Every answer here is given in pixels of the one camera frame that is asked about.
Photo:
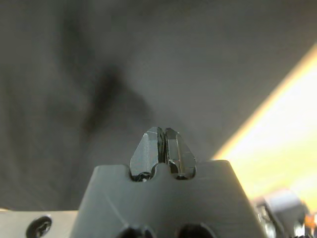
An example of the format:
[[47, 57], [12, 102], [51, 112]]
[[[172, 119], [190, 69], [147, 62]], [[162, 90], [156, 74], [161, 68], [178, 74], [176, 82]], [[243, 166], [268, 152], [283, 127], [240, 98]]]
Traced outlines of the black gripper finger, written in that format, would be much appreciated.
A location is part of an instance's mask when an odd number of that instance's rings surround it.
[[172, 175], [176, 179], [192, 179], [196, 173], [196, 159], [181, 135], [167, 128], [165, 141], [166, 158]]
[[165, 133], [160, 127], [151, 127], [143, 134], [130, 160], [132, 179], [151, 179], [155, 173], [155, 166], [159, 163], [165, 163]]

